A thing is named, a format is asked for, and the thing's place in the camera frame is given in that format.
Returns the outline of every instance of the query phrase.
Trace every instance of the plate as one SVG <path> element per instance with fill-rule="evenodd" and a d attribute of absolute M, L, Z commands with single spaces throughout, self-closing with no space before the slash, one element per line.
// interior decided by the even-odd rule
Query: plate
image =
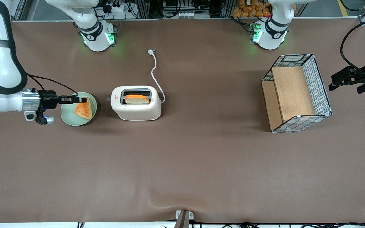
<path fill-rule="evenodd" d="M 97 112 L 97 101 L 91 94 L 89 94 L 87 92 L 79 92 L 78 96 L 79 97 L 88 97 L 90 99 L 91 110 L 93 112 L 93 116 L 89 120 L 77 116 L 74 112 L 74 109 L 75 109 L 77 103 L 61 105 L 61 109 L 60 109 L 61 118 L 64 121 L 64 123 L 66 123 L 70 126 L 81 126 L 81 125 L 88 123 L 89 121 L 91 121 L 94 118 L 95 113 Z"/>

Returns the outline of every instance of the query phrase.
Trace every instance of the power cord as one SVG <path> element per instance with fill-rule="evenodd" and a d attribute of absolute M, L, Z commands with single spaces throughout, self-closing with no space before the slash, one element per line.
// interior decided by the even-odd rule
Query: power cord
<path fill-rule="evenodd" d="M 359 10 L 358 9 L 350 9 L 349 7 L 347 7 L 344 3 L 343 3 L 343 0 L 340 0 L 340 3 L 342 4 L 343 7 L 345 7 L 347 10 L 350 10 L 350 11 L 354 11 L 354 12 L 358 12 Z"/>
<path fill-rule="evenodd" d="M 153 71 L 156 69 L 156 67 L 157 67 L 157 59 L 156 59 L 156 56 L 155 56 L 155 51 L 153 50 L 153 49 L 149 49 L 149 50 L 147 50 L 147 53 L 149 53 L 149 55 L 151 55 L 151 56 L 153 56 L 153 58 L 155 59 L 155 67 L 152 69 L 152 78 L 153 78 L 153 80 L 156 82 L 156 85 L 158 86 L 158 88 L 160 89 L 160 91 L 161 91 L 161 94 L 163 95 L 163 101 L 161 102 L 162 104 L 164 103 L 164 101 L 165 101 L 165 95 L 164 95 L 164 92 L 163 92 L 163 90 L 161 89 L 161 86 L 158 84 L 158 82 L 157 82 L 157 80 L 156 80 L 156 78 L 155 78 L 155 76 L 153 75 Z"/>
<path fill-rule="evenodd" d="M 344 46 L 344 42 L 346 41 L 347 37 L 349 37 L 349 35 L 354 31 L 356 30 L 358 27 L 364 25 L 365 22 L 361 22 L 360 24 L 356 25 L 355 27 L 353 27 L 347 34 L 346 36 L 343 38 L 342 40 L 342 43 L 340 45 L 340 55 L 342 56 L 342 58 L 344 59 L 344 61 L 346 61 L 346 63 L 348 63 L 350 66 L 352 66 L 354 69 L 356 69 L 357 71 L 359 71 L 360 73 L 364 74 L 365 75 L 365 72 L 362 71 L 360 68 L 356 67 L 356 65 L 354 65 L 353 63 L 351 63 L 347 58 L 346 56 L 344 56 L 344 53 L 343 53 L 343 46 Z"/>

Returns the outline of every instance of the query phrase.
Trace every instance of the bread slice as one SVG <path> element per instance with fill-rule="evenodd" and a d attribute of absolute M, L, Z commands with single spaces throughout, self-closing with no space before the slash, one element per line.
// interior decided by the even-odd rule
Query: bread slice
<path fill-rule="evenodd" d="M 126 104 L 149 104 L 149 98 L 143 95 L 130 94 L 125 97 Z"/>
<path fill-rule="evenodd" d="M 93 111 L 91 109 L 91 101 L 87 97 L 87 102 L 85 103 L 78 103 L 75 106 L 74 112 L 77 116 L 90 120 L 93 117 Z"/>

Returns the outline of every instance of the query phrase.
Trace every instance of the brown tablecloth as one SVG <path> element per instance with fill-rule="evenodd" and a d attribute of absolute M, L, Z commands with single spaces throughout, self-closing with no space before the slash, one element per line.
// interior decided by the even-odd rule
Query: brown tablecloth
<path fill-rule="evenodd" d="M 0 114 L 0 222 L 170 220 L 177 209 L 200 222 L 365 222 L 365 93 L 329 92 L 332 117 L 273 134 L 260 85 L 278 55 L 302 53 L 316 55 L 329 84 L 347 66 L 339 46 L 357 23 L 295 19 L 266 51 L 230 20 L 124 22 L 116 47 L 100 53 L 71 23 L 13 23 L 27 72 L 92 93 L 102 108 L 85 127 L 63 123 L 59 108 L 46 111 L 50 126 Z M 122 121 L 105 98 L 155 86 L 147 49 L 167 101 L 156 121 Z M 365 63 L 365 26 L 345 55 Z"/>

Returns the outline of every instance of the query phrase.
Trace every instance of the wooden panel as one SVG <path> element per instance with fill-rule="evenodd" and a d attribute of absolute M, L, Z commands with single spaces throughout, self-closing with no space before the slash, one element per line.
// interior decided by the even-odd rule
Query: wooden panel
<path fill-rule="evenodd" d="M 271 71 L 282 121 L 297 115 L 315 115 L 302 67 L 274 67 Z"/>
<path fill-rule="evenodd" d="M 264 100 L 266 102 L 268 122 L 270 123 L 271 131 L 273 131 L 283 124 L 277 93 L 273 81 L 264 81 L 261 82 L 261 85 L 263 88 Z"/>

